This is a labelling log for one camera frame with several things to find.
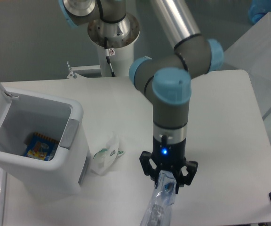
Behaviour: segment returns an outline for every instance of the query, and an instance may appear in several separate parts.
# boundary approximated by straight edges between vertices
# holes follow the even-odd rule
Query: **blue object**
[[[161,151],[162,151],[163,154],[168,154],[168,151],[167,151],[167,149],[165,147]]]
[[[268,12],[271,12],[271,0],[253,0],[248,11],[248,17],[255,24]]]
[[[148,56],[144,56],[144,57],[139,58],[136,61],[134,61],[132,63],[132,65],[130,66],[129,79],[132,81],[132,84],[135,84],[135,75],[136,75],[136,71],[137,71],[138,67],[141,65],[141,63],[143,63],[146,60],[152,60],[152,59]]]
[[[191,97],[191,77],[183,69],[162,68],[154,75],[152,89],[161,101],[170,105],[182,105]]]
[[[219,69],[224,62],[224,53],[221,44],[215,39],[207,40],[211,48],[211,65],[208,72],[215,71]]]
[[[71,18],[69,17],[68,13],[66,12],[65,8],[64,8],[64,3],[62,0],[58,0],[58,3],[59,3],[59,6],[60,6],[60,9],[62,11],[62,13],[64,14],[64,17],[65,17],[65,20],[66,22],[69,24],[69,26],[71,28],[76,28],[78,27],[72,20]]]

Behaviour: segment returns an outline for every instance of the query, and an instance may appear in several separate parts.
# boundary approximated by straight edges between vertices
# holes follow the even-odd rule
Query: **white trash bin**
[[[79,102],[0,83],[0,167],[27,186],[76,194],[90,160]],[[50,161],[24,157],[34,132],[58,140]]]

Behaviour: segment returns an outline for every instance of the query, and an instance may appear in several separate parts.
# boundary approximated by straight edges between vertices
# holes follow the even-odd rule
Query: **silver metal arm tube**
[[[190,36],[200,34],[185,0],[151,0],[151,4],[172,48]]]

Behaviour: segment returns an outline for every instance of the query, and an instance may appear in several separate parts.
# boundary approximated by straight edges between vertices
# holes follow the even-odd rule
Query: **blue led light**
[[[166,148],[163,148],[161,151],[162,151],[163,154],[168,154],[168,151],[167,151]]]

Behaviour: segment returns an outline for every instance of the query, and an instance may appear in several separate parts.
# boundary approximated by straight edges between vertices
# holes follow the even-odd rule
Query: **gray floor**
[[[251,0],[187,0],[202,33],[227,49],[252,25]],[[148,0],[127,0],[127,10],[141,24],[135,58],[158,58],[172,49]],[[87,26],[71,29],[57,0],[0,1],[0,81],[64,79],[71,66],[97,65]]]

